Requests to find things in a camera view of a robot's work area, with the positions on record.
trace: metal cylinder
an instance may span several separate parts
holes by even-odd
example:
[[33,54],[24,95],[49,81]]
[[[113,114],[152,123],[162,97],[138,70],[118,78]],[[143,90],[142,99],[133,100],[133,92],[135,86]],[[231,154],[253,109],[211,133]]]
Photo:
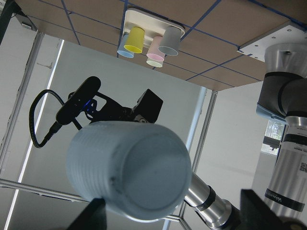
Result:
[[265,51],[267,73],[287,72],[307,77],[307,45],[280,43],[268,47]]
[[307,118],[289,116],[289,129],[264,202],[280,217],[298,218],[307,193]]
[[229,201],[221,199],[215,191],[193,173],[185,201],[206,221],[209,228],[223,226],[232,212]]

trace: fluorescent light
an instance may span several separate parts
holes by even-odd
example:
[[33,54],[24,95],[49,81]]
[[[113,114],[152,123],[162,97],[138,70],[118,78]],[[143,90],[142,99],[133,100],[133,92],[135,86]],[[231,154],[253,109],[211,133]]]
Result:
[[[49,78],[48,84],[47,84],[47,89],[50,89],[50,86],[51,86],[51,83],[52,83],[52,80],[53,80],[53,76],[54,76],[54,72],[55,72],[55,70],[57,68],[59,57],[60,57],[61,52],[62,52],[63,45],[64,45],[64,40],[62,40],[62,42],[61,42],[61,46],[59,48],[58,56],[57,56],[56,62],[54,64],[53,70],[51,72],[51,76]],[[47,94],[45,94],[44,99],[43,99],[43,103],[42,103],[42,105],[40,107],[40,110],[39,110],[39,114],[38,114],[38,117],[37,117],[37,120],[36,120],[36,124],[35,124],[35,131],[37,130],[39,122],[40,122],[40,119],[42,117],[42,113],[43,113],[43,110],[44,110],[44,107],[45,107],[46,99],[47,99]],[[28,150],[27,150],[27,153],[26,153],[26,156],[25,156],[25,159],[24,159],[23,167],[22,167],[21,172],[19,174],[19,178],[18,178],[18,182],[19,183],[21,183],[22,180],[23,180],[24,171],[25,171],[25,168],[26,168],[26,166],[28,164],[28,160],[29,160],[29,156],[30,156],[30,152],[31,152],[32,146],[33,146],[33,142],[31,140],[30,144],[29,144],[29,147],[28,147]],[[12,200],[12,204],[11,204],[11,207],[10,207],[9,214],[8,214],[8,217],[7,217],[6,222],[5,222],[4,230],[7,230],[9,228],[9,224],[10,224],[10,221],[11,221],[11,218],[12,218],[12,214],[13,214],[13,211],[14,211],[14,208],[15,208],[15,203],[16,203],[16,200],[17,200],[18,193],[19,193],[19,190],[16,189],[15,193],[14,193],[13,200]]]

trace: white wall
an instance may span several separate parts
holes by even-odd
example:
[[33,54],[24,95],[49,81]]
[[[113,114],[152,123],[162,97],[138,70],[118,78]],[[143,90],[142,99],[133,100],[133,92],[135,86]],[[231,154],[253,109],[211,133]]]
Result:
[[[262,82],[218,92],[197,175],[216,194],[239,206],[242,188],[251,188],[267,120],[256,115]],[[192,152],[201,132],[210,92],[204,102]],[[189,207],[184,215],[193,230],[207,229]]]
[[[17,90],[24,75],[36,32],[21,27],[16,18],[12,18],[0,45],[0,137],[5,134],[9,116],[16,99]],[[24,103],[12,136],[12,144],[8,148],[4,170],[0,178],[17,181],[24,161],[25,147],[29,143],[28,113],[35,95],[46,87],[50,69],[42,65],[54,64],[59,39],[45,36],[37,58],[33,75],[29,82]],[[6,217],[11,206],[14,190],[0,189],[0,229],[4,228]]]

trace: label sticker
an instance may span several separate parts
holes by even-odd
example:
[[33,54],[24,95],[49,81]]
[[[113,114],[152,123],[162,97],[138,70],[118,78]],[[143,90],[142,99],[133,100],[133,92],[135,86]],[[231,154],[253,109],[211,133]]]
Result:
[[302,160],[298,166],[297,175],[307,178],[307,156],[302,157]]
[[295,134],[295,135],[307,137],[307,130],[305,128],[290,127],[287,131],[287,134]]

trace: metal rail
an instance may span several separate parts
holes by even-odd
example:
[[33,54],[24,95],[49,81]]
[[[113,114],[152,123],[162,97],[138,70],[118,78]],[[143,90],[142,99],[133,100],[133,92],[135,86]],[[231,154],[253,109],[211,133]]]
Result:
[[[199,164],[200,159],[201,159],[201,153],[202,153],[203,145],[205,143],[205,139],[206,139],[206,136],[207,136],[207,132],[208,132],[210,120],[211,120],[211,117],[212,117],[212,113],[213,113],[217,94],[218,94],[218,91],[212,91],[212,93],[211,93],[211,98],[210,98],[210,101],[209,101],[208,110],[207,110],[207,113],[206,113],[205,120],[203,122],[202,130],[201,130],[200,140],[198,142],[194,161],[193,161],[193,164],[192,164],[192,171],[194,173],[197,171],[197,167],[198,167],[198,164]],[[181,218],[183,218],[186,206],[187,206],[187,204],[185,202],[183,202],[181,204],[180,211],[179,211],[179,216]]]
[[[82,202],[82,203],[89,203],[87,200],[84,200],[81,196],[59,192],[51,189],[36,187],[28,184],[18,183],[15,181],[9,181],[0,179],[0,187],[4,188],[11,188],[11,189],[18,189],[25,192],[35,193],[40,196],[47,196],[51,198],[59,198],[63,200],[68,200],[72,202]],[[168,215],[164,217],[163,219],[174,221],[174,222],[180,222],[181,218],[176,215]]]

